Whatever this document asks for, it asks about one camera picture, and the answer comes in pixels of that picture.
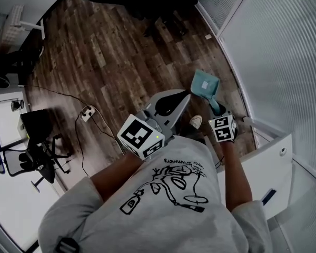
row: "white shoe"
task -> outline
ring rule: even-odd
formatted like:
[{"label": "white shoe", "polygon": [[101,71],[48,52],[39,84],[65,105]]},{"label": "white shoe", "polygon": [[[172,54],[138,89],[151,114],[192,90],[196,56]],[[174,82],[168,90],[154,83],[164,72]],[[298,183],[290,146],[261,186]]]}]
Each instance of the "white shoe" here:
[{"label": "white shoe", "polygon": [[202,116],[201,115],[196,115],[191,118],[190,124],[194,126],[196,129],[199,129],[202,123]]}]

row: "person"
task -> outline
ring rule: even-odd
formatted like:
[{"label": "person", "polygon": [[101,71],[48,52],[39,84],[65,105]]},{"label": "person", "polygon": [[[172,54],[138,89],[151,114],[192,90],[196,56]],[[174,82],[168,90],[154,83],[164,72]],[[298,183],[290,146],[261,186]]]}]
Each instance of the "person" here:
[{"label": "person", "polygon": [[[221,203],[201,123],[193,117],[145,162],[128,153],[82,179],[44,216],[42,252],[271,252],[262,202],[252,200],[231,141],[220,143],[226,207]],[[65,238],[75,246],[56,251]]]}]

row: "desk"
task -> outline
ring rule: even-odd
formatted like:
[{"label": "desk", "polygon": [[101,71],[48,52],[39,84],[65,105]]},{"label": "desk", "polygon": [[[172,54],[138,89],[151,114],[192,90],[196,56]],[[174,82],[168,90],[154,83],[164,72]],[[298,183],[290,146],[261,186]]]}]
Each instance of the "desk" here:
[{"label": "desk", "polygon": [[[286,147],[285,155],[280,151]],[[250,184],[253,200],[261,200],[272,188],[275,195],[264,206],[267,219],[288,207],[292,174],[292,136],[277,138],[242,157],[243,170]],[[222,204],[225,202],[225,171],[218,173]]]}]

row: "cartoon drawing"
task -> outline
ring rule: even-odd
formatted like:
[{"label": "cartoon drawing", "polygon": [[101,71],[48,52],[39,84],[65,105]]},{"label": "cartoon drawing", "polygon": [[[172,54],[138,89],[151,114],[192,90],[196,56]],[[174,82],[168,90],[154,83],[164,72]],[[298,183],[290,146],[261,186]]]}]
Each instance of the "cartoon drawing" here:
[{"label": "cartoon drawing", "polygon": [[176,201],[175,197],[171,193],[171,189],[169,184],[166,183],[165,179],[170,177],[171,182],[181,190],[185,190],[187,183],[184,179],[185,176],[190,176],[191,174],[197,174],[197,180],[193,185],[193,192],[194,195],[192,196],[185,196],[184,199],[191,203],[207,203],[208,199],[205,197],[198,196],[195,192],[195,185],[200,179],[200,173],[194,173],[191,168],[188,166],[166,166],[163,169],[153,169],[154,175],[152,175],[152,181],[147,182],[141,185],[133,194],[134,196],[130,198],[125,204],[120,207],[120,210],[125,213],[126,215],[130,215],[132,211],[136,208],[141,200],[141,196],[144,194],[144,187],[150,185],[150,188],[153,194],[157,195],[161,191],[165,191],[166,196],[168,199],[175,205],[181,206],[184,208],[191,209],[196,212],[203,212],[205,210],[204,207],[190,205],[187,203],[179,203]]}]

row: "gray t-shirt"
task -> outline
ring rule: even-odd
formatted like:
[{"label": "gray t-shirt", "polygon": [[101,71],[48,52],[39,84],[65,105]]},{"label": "gray t-shirt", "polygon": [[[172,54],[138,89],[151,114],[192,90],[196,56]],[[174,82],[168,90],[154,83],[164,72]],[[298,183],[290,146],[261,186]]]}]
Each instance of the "gray t-shirt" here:
[{"label": "gray t-shirt", "polygon": [[208,148],[175,137],[103,203],[89,178],[46,213],[38,233],[43,253],[63,237],[80,252],[271,252],[260,201],[230,213],[221,204]]}]

